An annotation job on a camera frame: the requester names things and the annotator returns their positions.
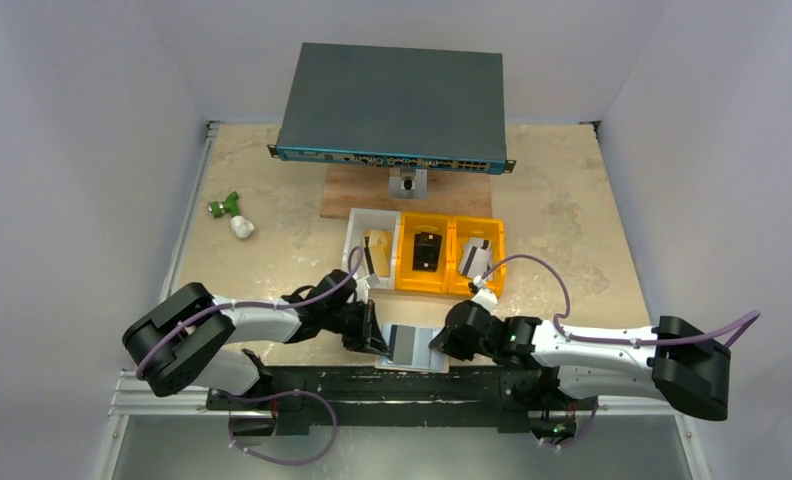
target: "brown wooden plank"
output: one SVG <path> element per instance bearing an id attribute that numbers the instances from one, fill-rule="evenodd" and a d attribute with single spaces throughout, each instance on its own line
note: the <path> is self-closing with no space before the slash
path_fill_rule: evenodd
<path id="1" fill-rule="evenodd" d="M 493 217 L 490 175 L 432 170 L 428 177 L 428 198 L 398 200 L 390 198 L 386 168 L 329 165 L 322 193 L 323 218 L 349 218 L 352 208 L 398 210 Z"/>

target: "gray floor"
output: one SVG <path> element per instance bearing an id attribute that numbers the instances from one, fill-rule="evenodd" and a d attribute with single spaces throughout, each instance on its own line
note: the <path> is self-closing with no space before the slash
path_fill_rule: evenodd
<path id="1" fill-rule="evenodd" d="M 529 435 L 493 429 L 341 428 L 317 463 L 281 467 L 228 448 L 226 418 L 132 417 L 116 479 L 690 479 L 673 417 L 597 418 L 588 438 L 556 455 Z M 314 453 L 327 428 L 276 437 L 260 451 L 284 458 Z"/>

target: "beige tabletop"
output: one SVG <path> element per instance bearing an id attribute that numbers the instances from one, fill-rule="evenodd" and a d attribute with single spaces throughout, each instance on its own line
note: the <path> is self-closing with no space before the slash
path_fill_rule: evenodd
<path id="1" fill-rule="evenodd" d="M 196 281 L 215 295 L 273 300 L 340 268 L 348 222 L 319 216 L 326 166 L 270 157 L 266 145 L 277 136 L 277 125 L 220 127 L 177 266 L 179 286 Z M 493 213 L 505 222 L 506 252 L 537 255 L 558 270 L 572 297 L 570 325 L 648 325 L 593 128 L 509 125 L 507 143 L 516 169 L 491 177 Z M 256 228 L 245 240 L 232 234 L 227 216 L 214 219 L 207 209 L 208 202 L 233 190 Z M 373 291 L 371 297 L 381 325 L 442 326 L 449 308 L 463 300 L 396 291 Z M 509 264 L 496 316 L 551 318 L 563 308 L 561 289 L 546 270 L 528 260 Z M 325 331 L 295 345 L 245 347 L 273 365 L 373 363 L 370 355 L 345 351 L 340 336 Z"/>

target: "wall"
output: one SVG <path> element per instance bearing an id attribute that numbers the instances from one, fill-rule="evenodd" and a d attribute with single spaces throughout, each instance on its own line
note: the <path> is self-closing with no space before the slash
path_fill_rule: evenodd
<path id="1" fill-rule="evenodd" d="M 0 0 L 0 478 L 87 478 L 202 121 L 142 4 Z"/>
<path id="2" fill-rule="evenodd" d="M 718 479 L 792 479 L 792 0 L 671 2 L 600 129 L 650 311 L 751 308 Z"/>
<path id="3" fill-rule="evenodd" d="M 146 0 L 212 120 L 281 121 L 302 42 L 504 54 L 512 121 L 601 118 L 667 0 Z"/>

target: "green valve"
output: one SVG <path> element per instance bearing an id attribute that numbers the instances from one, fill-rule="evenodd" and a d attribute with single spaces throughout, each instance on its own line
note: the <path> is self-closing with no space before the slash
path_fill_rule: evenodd
<path id="1" fill-rule="evenodd" d="M 219 218 L 226 213 L 230 213 L 232 217 L 236 217 L 240 215 L 240 207 L 237 206 L 237 199 L 240 198 L 240 195 L 237 195 L 237 192 L 231 192 L 225 197 L 225 200 L 221 202 L 211 202 L 208 204 L 208 211 L 213 218 Z"/>

